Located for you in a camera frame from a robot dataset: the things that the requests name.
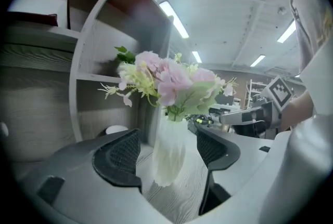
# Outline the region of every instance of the flower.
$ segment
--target flower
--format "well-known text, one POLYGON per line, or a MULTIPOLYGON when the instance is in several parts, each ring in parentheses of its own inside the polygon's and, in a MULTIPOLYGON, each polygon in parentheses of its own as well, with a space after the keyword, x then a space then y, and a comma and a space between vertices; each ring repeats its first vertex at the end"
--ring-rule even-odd
POLYGON ((126 87, 127 87, 127 82, 126 81, 121 81, 119 83, 119 90, 124 91, 126 89, 126 87))
POLYGON ((187 67, 187 71, 190 75, 193 74, 194 72, 196 72, 197 69, 198 69, 197 64, 191 64, 190 66, 187 67))
POLYGON ((101 83, 101 85, 102 85, 102 87, 104 87, 104 89, 98 89, 98 90, 106 92, 105 99, 107 99, 109 95, 113 95, 118 91, 118 88, 116 88, 114 86, 108 86, 108 85, 105 86, 102 83, 101 83))
POLYGON ((224 95, 227 97, 227 96, 232 96, 233 94, 234 94, 233 84, 228 83, 224 89, 224 95))
POLYGON ((226 96, 233 94, 234 78, 226 83, 212 71, 198 68, 197 64, 181 63, 181 56, 161 59, 151 51, 144 51, 135 57, 135 64, 119 65, 118 87, 101 84, 103 89, 99 90, 106 92, 105 98, 113 94, 123 97, 125 105, 130 107, 130 95, 139 92, 153 107, 166 106, 168 118, 175 122, 189 114, 206 114, 220 92, 226 96), (126 89, 126 95, 119 93, 126 89), (157 98, 157 102, 152 103, 150 96, 157 98))
POLYGON ((210 71, 203 68, 198 68, 192 75, 191 80, 194 82, 205 81, 205 82, 215 82, 216 75, 210 71))
POLYGON ((147 66, 152 72, 156 71, 156 68, 161 62, 161 58, 153 53, 152 51, 144 51, 135 56, 135 65, 140 67, 143 65, 147 66))
POLYGON ((163 69, 156 73, 159 80, 157 93, 161 96, 158 102, 163 106, 171 106, 176 100, 177 91, 189 89, 193 82, 186 70, 174 60, 165 60, 163 69))
POLYGON ((121 93, 116 93, 118 96, 120 96, 120 97, 123 97, 123 99, 124 99, 124 104, 126 105, 126 106, 130 106, 130 107, 132 107, 132 102, 131 102, 131 100, 129 99, 129 96, 131 95, 131 91, 130 92, 128 92, 126 95, 124 95, 124 94, 121 94, 121 93))
POLYGON ((180 63, 181 57, 182 57, 182 54, 181 53, 177 53, 175 55, 174 61, 177 62, 177 63, 180 63))

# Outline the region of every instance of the ceiling light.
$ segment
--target ceiling light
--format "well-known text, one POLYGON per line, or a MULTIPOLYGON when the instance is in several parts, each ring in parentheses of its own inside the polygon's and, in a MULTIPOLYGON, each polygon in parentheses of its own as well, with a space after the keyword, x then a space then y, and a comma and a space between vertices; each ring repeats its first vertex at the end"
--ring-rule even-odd
POLYGON ((251 67, 256 66, 260 61, 262 61, 266 56, 265 55, 260 55, 259 58, 255 60, 254 63, 251 64, 251 67))
POLYGON ((295 21, 291 23, 290 27, 283 33, 283 35, 277 40, 279 43, 283 43, 290 37, 293 32, 296 30, 296 24, 295 21))
POLYGON ((189 38, 188 33, 185 30, 182 22, 180 21, 179 17, 171 7, 169 2, 162 2, 160 3, 161 9, 165 12, 165 14, 169 16, 173 16, 173 25, 178 30, 179 34, 181 34, 182 38, 189 38))
POLYGON ((197 51, 192 51, 192 53, 193 53, 193 56, 196 58, 197 62, 202 63, 199 53, 197 51))

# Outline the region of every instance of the frosted glass vase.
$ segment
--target frosted glass vase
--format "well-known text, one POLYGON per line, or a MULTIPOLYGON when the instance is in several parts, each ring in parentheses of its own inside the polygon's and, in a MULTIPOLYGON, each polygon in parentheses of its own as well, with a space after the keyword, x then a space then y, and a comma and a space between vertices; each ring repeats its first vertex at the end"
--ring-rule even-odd
POLYGON ((185 158, 186 133, 186 120, 173 122, 165 116, 161 118, 152 153, 152 172, 159 186, 172 184, 181 171, 185 158))

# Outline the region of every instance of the table surface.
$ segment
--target table surface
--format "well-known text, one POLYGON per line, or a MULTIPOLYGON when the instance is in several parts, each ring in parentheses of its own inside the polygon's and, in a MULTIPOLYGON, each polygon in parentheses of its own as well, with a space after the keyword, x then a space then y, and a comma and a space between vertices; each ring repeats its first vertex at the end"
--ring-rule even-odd
MULTIPOLYGON (((241 156, 235 164, 227 170, 213 174, 215 182, 219 182, 231 195, 234 195, 253 176, 266 157, 267 153, 259 148, 270 147, 273 141, 217 132, 241 148, 241 156)), ((185 223, 198 217, 208 173, 197 150, 196 136, 188 131, 184 138, 186 141, 184 165, 175 182, 168 187, 160 187, 153 181, 152 147, 142 145, 137 161, 136 174, 142 180, 143 196, 173 223, 185 223)))

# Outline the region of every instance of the white shelf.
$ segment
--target white shelf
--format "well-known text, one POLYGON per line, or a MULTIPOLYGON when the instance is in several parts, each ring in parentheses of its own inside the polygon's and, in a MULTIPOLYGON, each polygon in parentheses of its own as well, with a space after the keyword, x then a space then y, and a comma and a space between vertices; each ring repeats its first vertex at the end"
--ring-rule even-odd
POLYGON ((4 42, 74 52, 80 32, 34 22, 16 22, 6 29, 4 42))
POLYGON ((259 86, 263 86, 263 87, 266 87, 266 86, 267 86, 267 85, 265 85, 265 84, 255 83, 255 82, 252 82, 252 85, 259 85, 259 86))
POLYGON ((111 77, 111 76, 97 75, 90 73, 78 73, 77 79, 85 81, 93 81, 93 82, 112 83, 112 84, 120 83, 119 77, 111 77))

